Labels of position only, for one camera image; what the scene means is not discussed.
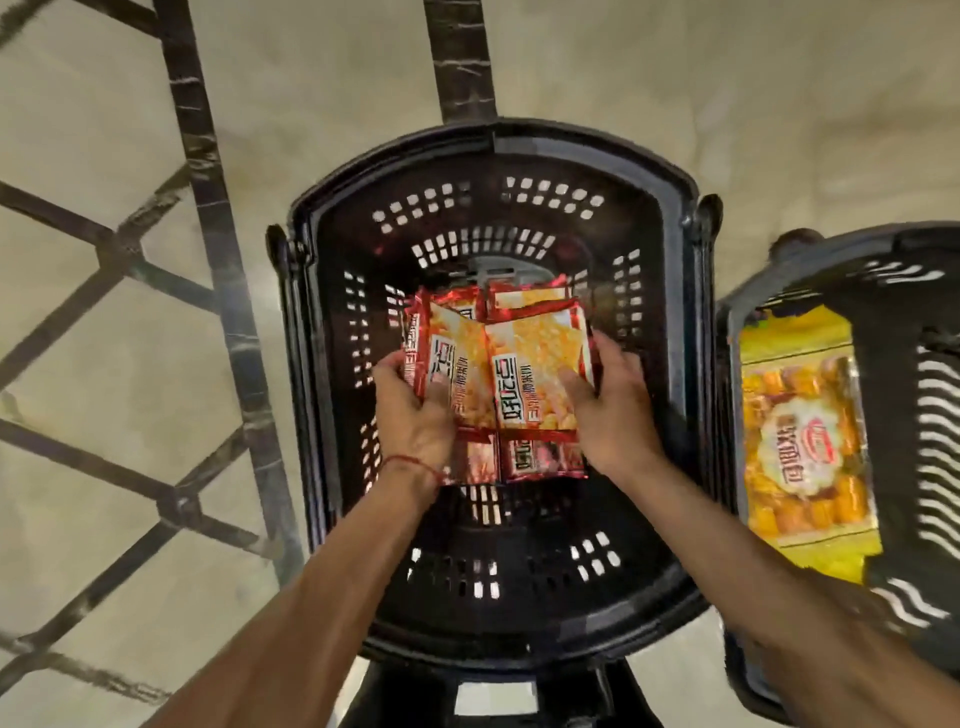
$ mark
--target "person's left hand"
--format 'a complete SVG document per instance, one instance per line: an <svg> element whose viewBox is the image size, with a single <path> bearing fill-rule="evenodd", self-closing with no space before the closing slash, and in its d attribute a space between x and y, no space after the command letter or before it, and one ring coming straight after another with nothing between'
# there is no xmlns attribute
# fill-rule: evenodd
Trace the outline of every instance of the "person's left hand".
<svg viewBox="0 0 960 728"><path fill-rule="evenodd" d="M446 377L427 384L420 403L403 381L403 351L389 353L373 367L376 384L376 422L385 458L405 455L442 472L450 461L456 426L450 409Z"/></svg>

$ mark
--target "hand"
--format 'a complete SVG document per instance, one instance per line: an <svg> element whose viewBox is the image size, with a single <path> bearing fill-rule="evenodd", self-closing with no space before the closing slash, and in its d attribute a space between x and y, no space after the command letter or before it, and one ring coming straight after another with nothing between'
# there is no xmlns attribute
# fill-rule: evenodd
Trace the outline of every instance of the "hand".
<svg viewBox="0 0 960 728"><path fill-rule="evenodd" d="M584 455L623 488L637 473L665 462L663 448L640 357L624 353L601 331L594 331L593 340L603 364L599 396L571 370L561 371L560 379L573 402Z"/></svg>
<svg viewBox="0 0 960 728"><path fill-rule="evenodd" d="M384 458L391 455L415 457L442 472L450 461L456 426L449 402L446 377L427 384L423 403L401 378L403 352L387 354L373 367L376 385L376 422ZM424 468L409 464L411 469ZM430 482L436 478L429 477Z"/></svg>

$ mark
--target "person's right arm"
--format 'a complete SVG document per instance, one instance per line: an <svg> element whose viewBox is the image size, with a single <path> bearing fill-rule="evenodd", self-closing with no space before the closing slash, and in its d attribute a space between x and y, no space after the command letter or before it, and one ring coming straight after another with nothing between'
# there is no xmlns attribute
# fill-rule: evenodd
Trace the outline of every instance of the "person's right arm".
<svg viewBox="0 0 960 728"><path fill-rule="evenodd" d="M727 625L772 654L832 674L893 725L957 724L955 682L852 619L666 459L639 357L602 333L595 340L604 368L600 393L572 372L563 376L584 455L643 513Z"/></svg>

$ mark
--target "person's left arm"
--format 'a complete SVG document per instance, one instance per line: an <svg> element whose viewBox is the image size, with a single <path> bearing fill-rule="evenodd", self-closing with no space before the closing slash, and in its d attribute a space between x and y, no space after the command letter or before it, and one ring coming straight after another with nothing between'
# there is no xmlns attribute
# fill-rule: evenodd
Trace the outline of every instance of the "person's left arm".
<svg viewBox="0 0 960 728"><path fill-rule="evenodd" d="M431 384L421 405L397 373L401 363L395 352L373 370L380 445L385 459L402 455L423 465L386 462L297 580L174 694L149 728L326 725L453 446L448 385Z"/></svg>

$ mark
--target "geometric floor pattern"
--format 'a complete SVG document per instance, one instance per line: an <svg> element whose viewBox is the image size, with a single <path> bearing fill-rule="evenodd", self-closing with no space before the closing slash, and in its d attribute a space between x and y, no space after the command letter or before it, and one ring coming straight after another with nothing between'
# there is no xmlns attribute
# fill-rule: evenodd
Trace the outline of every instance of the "geometric floor pattern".
<svg viewBox="0 0 960 728"><path fill-rule="evenodd" d="M498 112L719 193L722 294L786 230L960 218L960 5L0 0L0 725L141 724L297 573L264 231ZM666 725L765 724L712 612L631 665Z"/></svg>

